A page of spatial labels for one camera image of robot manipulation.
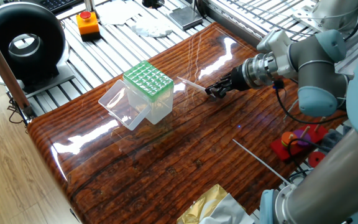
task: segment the robotic arm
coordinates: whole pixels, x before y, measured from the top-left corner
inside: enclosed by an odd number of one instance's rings
[[[259,89],[281,78],[299,80],[299,106],[309,116],[329,116],[344,104],[350,77],[335,73],[334,63],[346,56],[341,34],[330,30],[292,42],[282,30],[271,31],[257,46],[264,54],[207,87],[207,94],[223,98],[227,91]]]
[[[354,78],[335,73],[334,63],[346,56],[336,30],[291,42],[283,31],[269,33],[257,46],[264,54],[247,59],[230,74],[206,88],[223,98],[227,91],[271,85],[281,78],[298,78],[300,110],[329,116],[343,108],[353,125],[341,142],[299,185],[280,192],[265,190],[260,203],[261,224],[336,224],[358,212],[358,67]]]

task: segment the gray robot arm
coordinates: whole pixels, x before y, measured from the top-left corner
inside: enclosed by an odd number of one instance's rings
[[[300,110],[310,116],[332,115],[344,103],[350,78],[335,73],[334,63],[346,56],[336,30],[292,42],[282,30],[271,31],[257,46],[264,54],[248,58],[213,86],[208,94],[222,98],[230,90],[258,89],[281,78],[299,80]]]

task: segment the red emergency stop button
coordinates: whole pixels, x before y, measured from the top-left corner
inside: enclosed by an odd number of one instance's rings
[[[89,19],[89,18],[91,17],[91,13],[88,12],[88,11],[81,12],[81,13],[80,13],[80,17],[81,17],[82,19]]]

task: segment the gold foil bag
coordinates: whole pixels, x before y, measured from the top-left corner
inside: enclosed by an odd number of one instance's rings
[[[219,185],[211,187],[184,214],[178,218],[177,224],[198,224],[200,218],[208,217],[227,192]]]

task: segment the white cloth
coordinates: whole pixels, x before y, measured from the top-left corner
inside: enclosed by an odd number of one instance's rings
[[[201,217],[200,224],[253,224],[254,220],[237,201],[227,194],[208,217]]]
[[[137,21],[132,26],[132,30],[137,35],[145,37],[165,37],[172,33],[172,28],[168,24],[151,18],[142,18],[142,20]]]
[[[128,6],[122,0],[107,2],[96,7],[96,11],[103,25],[124,25],[128,19],[139,13],[137,8]]]

